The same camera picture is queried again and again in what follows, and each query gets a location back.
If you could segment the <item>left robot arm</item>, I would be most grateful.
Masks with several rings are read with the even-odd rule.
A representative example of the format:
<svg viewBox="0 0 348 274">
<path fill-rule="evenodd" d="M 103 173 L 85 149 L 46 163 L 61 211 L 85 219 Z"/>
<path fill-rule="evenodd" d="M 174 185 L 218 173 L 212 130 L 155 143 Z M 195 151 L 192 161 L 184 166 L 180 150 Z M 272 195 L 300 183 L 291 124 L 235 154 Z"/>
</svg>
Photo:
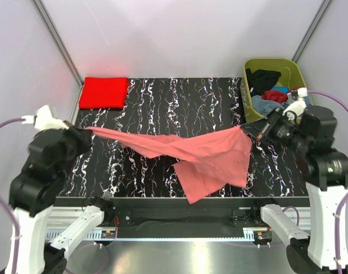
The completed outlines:
<svg viewBox="0 0 348 274">
<path fill-rule="evenodd" d="M 50 242 L 47 222 L 73 161 L 92 146 L 92 131 L 66 127 L 36 134 L 21 173 L 11 182 L 9 205 L 15 225 L 2 273 L 63 273 L 77 246 L 95 227 L 115 224 L 114 206 L 90 199 L 81 215 Z"/>
</svg>

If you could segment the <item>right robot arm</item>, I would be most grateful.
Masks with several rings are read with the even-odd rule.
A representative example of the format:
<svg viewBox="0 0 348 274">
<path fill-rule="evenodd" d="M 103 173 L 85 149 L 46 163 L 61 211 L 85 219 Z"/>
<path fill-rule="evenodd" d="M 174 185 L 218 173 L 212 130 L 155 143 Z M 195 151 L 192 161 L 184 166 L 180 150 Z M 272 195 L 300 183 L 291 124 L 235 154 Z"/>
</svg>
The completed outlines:
<svg viewBox="0 0 348 274">
<path fill-rule="evenodd" d="M 250 212 L 253 224 L 267 225 L 281 239 L 295 273 L 348 273 L 348 157 L 333 147 L 336 126 L 332 110 L 321 106 L 306 107 L 300 122 L 278 108 L 241 125 L 249 136 L 284 146 L 297 156 L 309 198 L 311 231 L 301 230 L 272 198 L 254 203 Z"/>
</svg>

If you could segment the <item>pink t shirt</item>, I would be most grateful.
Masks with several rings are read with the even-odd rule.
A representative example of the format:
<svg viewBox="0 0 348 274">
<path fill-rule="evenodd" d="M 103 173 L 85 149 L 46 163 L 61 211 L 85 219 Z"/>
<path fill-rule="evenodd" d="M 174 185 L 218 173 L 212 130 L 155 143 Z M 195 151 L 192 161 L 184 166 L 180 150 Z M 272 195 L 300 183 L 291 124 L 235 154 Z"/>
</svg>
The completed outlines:
<svg viewBox="0 0 348 274">
<path fill-rule="evenodd" d="M 194 204 L 224 185 L 245 187 L 252 142 L 235 126 L 209 134 L 182 138 L 176 135 L 147 135 L 89 127 L 94 135 L 119 141 L 152 159 L 179 159 L 174 169 L 189 204 Z"/>
</svg>

